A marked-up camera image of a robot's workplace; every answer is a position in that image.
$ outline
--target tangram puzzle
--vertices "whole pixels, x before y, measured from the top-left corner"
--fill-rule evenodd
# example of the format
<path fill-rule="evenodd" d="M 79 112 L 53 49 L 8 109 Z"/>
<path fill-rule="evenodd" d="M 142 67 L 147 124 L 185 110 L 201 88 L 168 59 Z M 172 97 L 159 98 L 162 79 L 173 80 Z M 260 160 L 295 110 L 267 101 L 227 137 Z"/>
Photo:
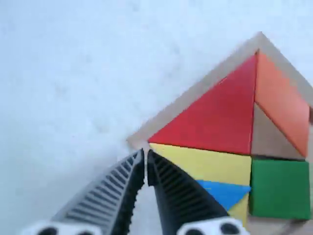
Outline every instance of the tangram puzzle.
<path fill-rule="evenodd" d="M 313 90 L 258 33 L 128 138 L 198 180 L 233 217 L 310 219 Z"/>

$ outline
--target red triangle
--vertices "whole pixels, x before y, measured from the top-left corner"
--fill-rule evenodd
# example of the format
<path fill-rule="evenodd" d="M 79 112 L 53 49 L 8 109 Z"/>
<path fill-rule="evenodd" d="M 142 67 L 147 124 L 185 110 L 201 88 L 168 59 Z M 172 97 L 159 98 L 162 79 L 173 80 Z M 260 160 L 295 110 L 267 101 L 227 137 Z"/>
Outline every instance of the red triangle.
<path fill-rule="evenodd" d="M 251 56 L 149 142 L 250 154 L 256 65 Z"/>

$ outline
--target blue triangle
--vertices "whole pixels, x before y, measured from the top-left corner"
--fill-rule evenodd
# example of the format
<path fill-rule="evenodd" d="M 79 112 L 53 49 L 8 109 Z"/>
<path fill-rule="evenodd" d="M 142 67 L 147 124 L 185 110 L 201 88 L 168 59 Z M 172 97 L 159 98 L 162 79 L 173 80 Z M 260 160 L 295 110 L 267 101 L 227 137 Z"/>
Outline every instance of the blue triangle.
<path fill-rule="evenodd" d="M 234 185 L 204 180 L 197 181 L 227 211 L 237 204 L 251 190 L 250 186 L 245 185 Z"/>

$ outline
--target white backdrop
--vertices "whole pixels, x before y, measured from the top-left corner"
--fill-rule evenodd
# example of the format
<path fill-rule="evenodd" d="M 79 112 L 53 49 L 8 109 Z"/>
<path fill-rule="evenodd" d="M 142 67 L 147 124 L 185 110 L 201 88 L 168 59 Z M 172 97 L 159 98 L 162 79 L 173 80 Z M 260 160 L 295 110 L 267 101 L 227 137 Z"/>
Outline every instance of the white backdrop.
<path fill-rule="evenodd" d="M 257 31 L 310 81 L 308 0 L 0 0 L 0 227 L 51 217 Z M 152 188 L 133 235 L 160 235 Z"/>

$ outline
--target screw hole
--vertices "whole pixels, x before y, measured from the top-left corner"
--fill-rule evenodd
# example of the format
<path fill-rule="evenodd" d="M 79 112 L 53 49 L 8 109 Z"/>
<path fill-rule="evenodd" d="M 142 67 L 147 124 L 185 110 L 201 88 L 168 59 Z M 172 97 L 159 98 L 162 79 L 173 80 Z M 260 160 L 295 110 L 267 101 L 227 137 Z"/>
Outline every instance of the screw hole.
<path fill-rule="evenodd" d="M 239 229 L 236 225 L 233 225 L 231 223 L 224 223 L 221 226 L 221 231 L 225 235 L 235 235 L 239 234 Z"/>
<path fill-rule="evenodd" d="M 93 235 L 93 233 L 85 231 L 85 232 L 79 233 L 78 235 Z"/>
<path fill-rule="evenodd" d="M 58 230 L 53 227 L 45 228 L 38 233 L 38 235 L 57 235 L 57 234 Z"/>
<path fill-rule="evenodd" d="M 190 229 L 185 233 L 185 235 L 204 235 L 204 234 L 198 229 Z"/>

